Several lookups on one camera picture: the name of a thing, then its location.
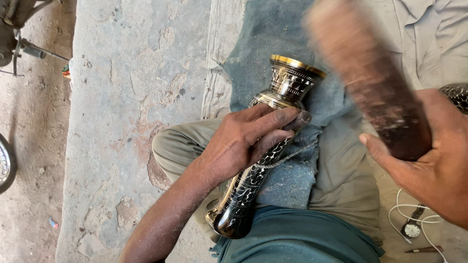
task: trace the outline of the wooden hammer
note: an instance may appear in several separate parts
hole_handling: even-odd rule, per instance
[[[357,0],[318,0],[305,27],[390,153],[416,161],[432,149],[422,105],[390,61]]]

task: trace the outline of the engraved brass vase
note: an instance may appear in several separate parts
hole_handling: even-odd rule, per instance
[[[266,103],[275,109],[296,107],[304,109],[301,100],[306,93],[326,74],[317,68],[297,60],[271,55],[273,76],[269,89],[257,93],[249,108]],[[277,162],[292,139],[286,139],[269,149],[258,164],[269,165]],[[206,220],[218,234],[231,239],[245,237],[252,227],[255,197],[271,169],[255,165],[232,178],[224,195],[211,201],[206,207]]]

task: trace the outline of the teal cloth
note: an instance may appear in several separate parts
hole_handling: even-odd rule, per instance
[[[246,237],[221,238],[210,251],[219,263],[378,263],[385,253],[337,217],[277,206],[258,209]]]

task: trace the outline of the gold rim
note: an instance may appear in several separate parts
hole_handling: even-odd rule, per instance
[[[316,67],[313,67],[313,66],[309,66],[305,63],[302,63],[298,60],[295,60],[295,59],[292,59],[292,58],[287,58],[287,57],[283,57],[283,56],[280,56],[280,55],[271,55],[270,56],[270,60],[273,60],[273,61],[277,61],[277,62],[282,62],[282,63],[285,63],[289,66],[292,66],[292,67],[296,67],[296,68],[299,68],[299,69],[302,69],[302,70],[306,70],[306,71],[310,71],[310,72],[313,72],[319,76],[321,76],[322,78],[325,78],[327,76],[327,74],[323,71],[321,71],[320,69],[316,68]]]

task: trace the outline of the hairy forearm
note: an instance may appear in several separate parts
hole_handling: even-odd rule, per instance
[[[120,263],[154,263],[174,248],[190,216],[216,187],[200,158],[146,212],[120,256]]]

